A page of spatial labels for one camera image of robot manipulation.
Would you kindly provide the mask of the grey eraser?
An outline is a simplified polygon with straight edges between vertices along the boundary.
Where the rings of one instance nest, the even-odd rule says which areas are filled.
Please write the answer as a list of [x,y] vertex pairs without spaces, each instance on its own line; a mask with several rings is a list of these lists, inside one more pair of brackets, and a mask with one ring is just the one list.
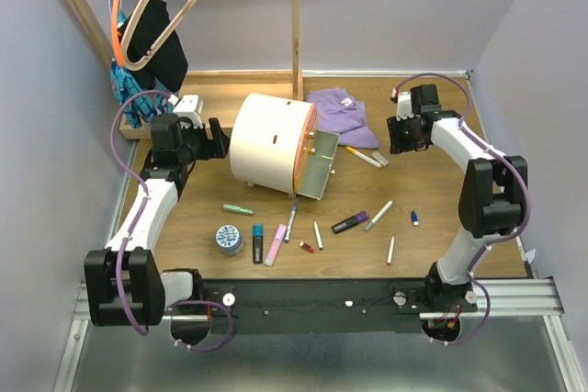
[[372,157],[379,162],[383,167],[387,167],[390,162],[387,158],[385,158],[382,154],[380,154],[378,151],[374,151],[372,153]]

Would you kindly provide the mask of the white round drawer organizer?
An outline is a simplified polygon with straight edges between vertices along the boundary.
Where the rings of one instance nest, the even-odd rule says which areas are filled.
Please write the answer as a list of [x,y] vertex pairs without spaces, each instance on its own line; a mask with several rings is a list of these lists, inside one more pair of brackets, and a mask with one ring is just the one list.
[[293,189],[298,135],[293,118],[300,116],[291,98],[251,93],[232,127],[229,149],[233,176],[286,194]]

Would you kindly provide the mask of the round blue patterned tin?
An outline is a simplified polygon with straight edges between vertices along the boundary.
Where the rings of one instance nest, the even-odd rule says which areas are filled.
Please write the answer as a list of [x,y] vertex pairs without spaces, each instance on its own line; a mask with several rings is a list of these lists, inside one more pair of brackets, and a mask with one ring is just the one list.
[[227,224],[215,233],[215,241],[220,251],[227,256],[236,256],[242,252],[244,239],[237,227]]

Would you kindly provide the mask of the grey-green drawer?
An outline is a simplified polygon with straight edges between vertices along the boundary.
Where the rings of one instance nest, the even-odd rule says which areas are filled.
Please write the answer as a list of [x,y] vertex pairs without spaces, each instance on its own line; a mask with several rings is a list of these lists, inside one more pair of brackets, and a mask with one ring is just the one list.
[[298,196],[320,200],[334,164],[339,135],[331,131],[316,130],[310,139],[303,168],[295,184]]

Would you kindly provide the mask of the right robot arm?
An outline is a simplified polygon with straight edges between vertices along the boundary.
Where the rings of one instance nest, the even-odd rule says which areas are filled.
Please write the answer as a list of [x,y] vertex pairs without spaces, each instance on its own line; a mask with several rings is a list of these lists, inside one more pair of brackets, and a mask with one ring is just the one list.
[[390,99],[396,106],[395,116],[387,120],[391,153],[436,146],[464,173],[458,233],[415,293],[426,309],[445,311],[466,303],[486,252],[511,240],[528,222],[527,162],[495,150],[459,113],[443,109],[433,84],[394,90]]

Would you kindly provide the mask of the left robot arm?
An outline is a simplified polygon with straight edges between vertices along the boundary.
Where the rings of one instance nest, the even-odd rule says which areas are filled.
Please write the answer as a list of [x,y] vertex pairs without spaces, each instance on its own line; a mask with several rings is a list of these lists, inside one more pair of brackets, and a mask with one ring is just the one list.
[[84,261],[92,322],[131,325],[141,335],[172,306],[192,314],[203,305],[199,272],[160,272],[153,251],[196,162],[223,159],[230,146],[216,118],[199,126],[188,117],[163,114],[152,121],[151,133],[153,147],[137,175],[138,191],[128,216],[107,245],[89,252]]

